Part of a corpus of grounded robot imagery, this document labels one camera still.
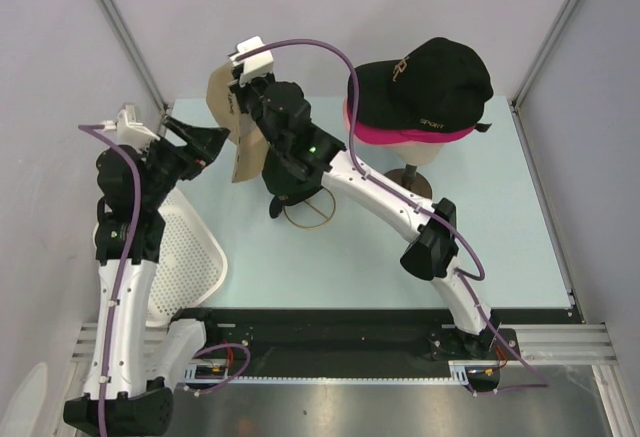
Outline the beige cap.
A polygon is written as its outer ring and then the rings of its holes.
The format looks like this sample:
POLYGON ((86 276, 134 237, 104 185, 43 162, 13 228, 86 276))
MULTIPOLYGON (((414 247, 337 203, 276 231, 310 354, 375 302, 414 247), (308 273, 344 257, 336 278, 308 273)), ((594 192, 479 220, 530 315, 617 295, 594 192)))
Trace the beige cap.
POLYGON ((232 64, 225 63, 211 73, 205 100, 218 126, 230 131, 228 139, 236 148, 231 181, 239 183, 263 171, 269 145, 251 116, 241 111, 231 91, 232 70, 232 64))

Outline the magenta mesh cap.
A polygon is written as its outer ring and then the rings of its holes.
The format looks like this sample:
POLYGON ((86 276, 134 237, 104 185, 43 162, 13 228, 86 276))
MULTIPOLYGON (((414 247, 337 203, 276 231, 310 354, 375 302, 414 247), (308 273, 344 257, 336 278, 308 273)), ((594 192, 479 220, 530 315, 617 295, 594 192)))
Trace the magenta mesh cap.
POLYGON ((486 133, 491 124, 480 123, 483 110, 458 109, 442 111, 421 118, 410 128, 384 129, 356 122, 355 136, 367 144, 395 145, 410 142, 445 144, 458 141, 473 132, 486 133))

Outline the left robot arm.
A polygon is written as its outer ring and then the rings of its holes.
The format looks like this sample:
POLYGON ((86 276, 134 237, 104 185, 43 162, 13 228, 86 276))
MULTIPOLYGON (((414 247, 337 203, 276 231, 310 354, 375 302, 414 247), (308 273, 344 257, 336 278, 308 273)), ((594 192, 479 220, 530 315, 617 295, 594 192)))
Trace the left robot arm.
POLYGON ((192 180, 221 152, 229 131, 168 118, 175 145, 137 123, 117 143, 104 124, 80 126, 106 144, 96 160, 95 260, 100 303, 92 364, 81 396, 64 404, 64 422, 90 436, 162 436, 171 422, 174 390, 197 355, 214 354, 221 333, 209 312, 177 311, 151 357, 144 355, 148 301, 161 257, 160 207, 180 180, 192 180))

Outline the green brim black cap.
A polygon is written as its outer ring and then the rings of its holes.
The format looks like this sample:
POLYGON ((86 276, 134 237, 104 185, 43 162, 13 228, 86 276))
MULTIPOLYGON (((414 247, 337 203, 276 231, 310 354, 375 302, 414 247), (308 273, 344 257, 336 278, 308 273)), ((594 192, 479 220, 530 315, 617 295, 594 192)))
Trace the green brim black cap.
POLYGON ((298 197, 302 202, 321 190, 320 185, 301 181, 291 175, 273 151, 267 153, 262 170, 262 179, 272 198, 274 196, 287 195, 298 197))

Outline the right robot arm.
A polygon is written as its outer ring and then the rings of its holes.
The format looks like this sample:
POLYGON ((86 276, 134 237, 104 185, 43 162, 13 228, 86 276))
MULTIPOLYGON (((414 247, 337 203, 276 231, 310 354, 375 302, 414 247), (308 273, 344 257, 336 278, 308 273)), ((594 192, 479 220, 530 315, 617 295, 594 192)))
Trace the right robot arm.
POLYGON ((322 189, 346 194, 407 241, 401 267, 431 283, 447 304, 454 328, 445 337, 432 333, 430 343, 454 358, 488 357, 497 346, 499 323, 473 291, 473 276, 457 263, 465 242, 456 228, 454 203, 420 197, 358 161, 342 141, 312 122, 311 105, 297 84, 266 71, 247 77, 235 70, 229 90, 246 122, 266 140, 261 177, 272 196, 271 216, 322 189))

